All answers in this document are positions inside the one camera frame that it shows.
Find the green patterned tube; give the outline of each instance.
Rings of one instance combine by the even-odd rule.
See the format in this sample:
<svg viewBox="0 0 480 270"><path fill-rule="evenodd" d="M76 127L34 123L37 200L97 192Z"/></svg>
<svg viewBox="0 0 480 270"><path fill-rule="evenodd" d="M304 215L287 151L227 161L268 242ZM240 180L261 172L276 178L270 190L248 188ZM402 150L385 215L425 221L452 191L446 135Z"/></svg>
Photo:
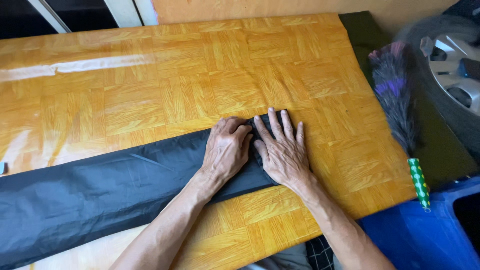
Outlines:
<svg viewBox="0 0 480 270"><path fill-rule="evenodd" d="M417 197L423 209L430 210L430 195L428 194L425 177L419 165L419 159L408 159L410 166L410 174L412 176L413 184L417 190Z"/></svg>

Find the black nylon fabric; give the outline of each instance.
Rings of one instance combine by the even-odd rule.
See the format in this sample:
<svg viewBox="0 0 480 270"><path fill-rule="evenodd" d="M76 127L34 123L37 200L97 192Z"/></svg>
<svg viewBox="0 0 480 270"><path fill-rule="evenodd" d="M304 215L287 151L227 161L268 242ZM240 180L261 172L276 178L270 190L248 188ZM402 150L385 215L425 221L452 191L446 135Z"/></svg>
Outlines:
<svg viewBox="0 0 480 270"><path fill-rule="evenodd" d="M271 132L268 116L261 115ZM260 139L253 126L253 139ZM150 223L201 167L210 129L0 178L0 269ZM211 203L278 185L251 144Z"/></svg>

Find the blue plastic bin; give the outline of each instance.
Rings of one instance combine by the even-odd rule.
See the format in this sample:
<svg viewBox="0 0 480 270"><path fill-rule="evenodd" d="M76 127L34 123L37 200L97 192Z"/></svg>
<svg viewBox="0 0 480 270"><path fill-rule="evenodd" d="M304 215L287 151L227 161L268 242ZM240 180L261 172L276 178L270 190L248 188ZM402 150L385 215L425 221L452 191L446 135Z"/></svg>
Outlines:
<svg viewBox="0 0 480 270"><path fill-rule="evenodd" d="M475 177L431 193L430 213L412 200L365 217L360 224L399 270L480 270L479 255L454 211L455 200L470 196L470 228L476 223L480 232L478 193L480 177ZM456 210L464 206L457 204Z"/></svg>

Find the table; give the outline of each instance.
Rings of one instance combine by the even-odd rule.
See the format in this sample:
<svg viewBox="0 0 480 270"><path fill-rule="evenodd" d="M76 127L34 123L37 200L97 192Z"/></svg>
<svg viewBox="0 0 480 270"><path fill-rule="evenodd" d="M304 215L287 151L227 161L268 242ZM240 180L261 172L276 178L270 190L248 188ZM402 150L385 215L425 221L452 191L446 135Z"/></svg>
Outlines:
<svg viewBox="0 0 480 270"><path fill-rule="evenodd" d="M0 157L43 168L250 118L304 121L311 168L352 217L415 197L406 155L337 14L120 28L0 40ZM36 262L106 269L144 228ZM233 269L321 234L275 186L206 207L177 269Z"/></svg>

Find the plaid fabric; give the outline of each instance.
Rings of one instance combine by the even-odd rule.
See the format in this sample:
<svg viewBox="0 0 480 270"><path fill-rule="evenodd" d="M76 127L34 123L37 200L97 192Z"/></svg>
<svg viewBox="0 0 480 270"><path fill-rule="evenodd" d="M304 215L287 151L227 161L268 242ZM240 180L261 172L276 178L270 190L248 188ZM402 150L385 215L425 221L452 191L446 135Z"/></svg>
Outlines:
<svg viewBox="0 0 480 270"><path fill-rule="evenodd" d="M307 241L308 262L313 270L334 270L333 251L325 236L320 235Z"/></svg>

